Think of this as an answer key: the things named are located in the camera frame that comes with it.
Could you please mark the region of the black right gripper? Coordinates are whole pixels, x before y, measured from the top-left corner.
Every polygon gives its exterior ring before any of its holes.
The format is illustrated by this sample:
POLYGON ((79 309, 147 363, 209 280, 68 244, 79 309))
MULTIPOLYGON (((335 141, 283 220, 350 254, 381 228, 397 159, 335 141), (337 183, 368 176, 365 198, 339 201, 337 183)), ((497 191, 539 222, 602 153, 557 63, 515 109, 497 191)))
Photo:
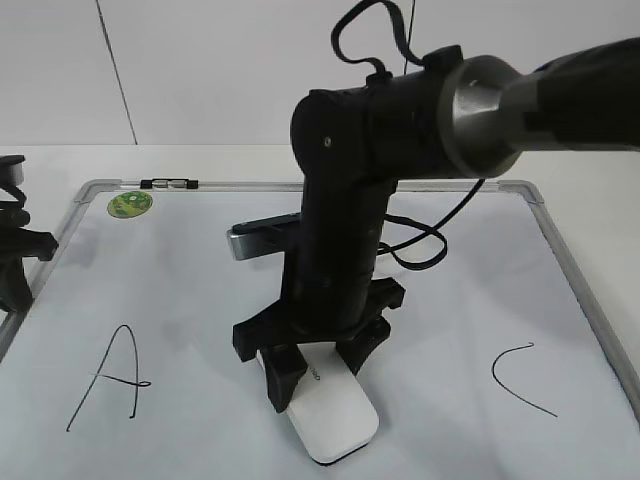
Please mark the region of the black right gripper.
POLYGON ((391 278, 374 279, 373 272, 395 189, 393 182, 337 189, 305 183, 297 245, 284 252, 280 297, 235 325, 232 335, 242 361, 261 349, 267 395, 277 413, 287 409, 308 368, 295 344, 340 342, 340 357, 357 375, 390 337, 391 326, 380 315, 402 305, 404 289, 391 278))

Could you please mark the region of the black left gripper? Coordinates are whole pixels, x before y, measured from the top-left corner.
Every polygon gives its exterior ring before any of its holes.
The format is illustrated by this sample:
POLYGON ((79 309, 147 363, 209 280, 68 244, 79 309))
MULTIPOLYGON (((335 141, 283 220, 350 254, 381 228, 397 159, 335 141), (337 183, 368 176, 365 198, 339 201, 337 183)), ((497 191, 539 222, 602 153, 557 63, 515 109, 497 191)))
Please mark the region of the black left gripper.
POLYGON ((24 209, 26 195, 18 187, 2 187, 13 197, 1 201, 1 309, 22 313, 34 298, 24 272, 24 258, 51 261, 59 247, 50 232, 29 230, 30 214, 24 209))

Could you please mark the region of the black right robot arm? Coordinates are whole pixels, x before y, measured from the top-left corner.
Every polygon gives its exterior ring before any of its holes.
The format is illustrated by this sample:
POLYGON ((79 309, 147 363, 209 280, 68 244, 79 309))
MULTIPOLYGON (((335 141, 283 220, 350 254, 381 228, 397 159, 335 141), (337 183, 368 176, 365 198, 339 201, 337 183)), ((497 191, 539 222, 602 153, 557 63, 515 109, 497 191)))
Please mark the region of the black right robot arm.
POLYGON ((631 38, 522 74, 458 46, 422 70, 361 88, 313 90, 290 126, 304 175, 298 224, 263 230, 284 241, 280 298, 233 329, 242 361, 265 349, 302 364, 299 344, 334 342, 360 367, 389 329, 403 288, 373 276, 390 196, 407 179, 487 179, 525 151, 625 151, 639 146, 639 42, 631 38))

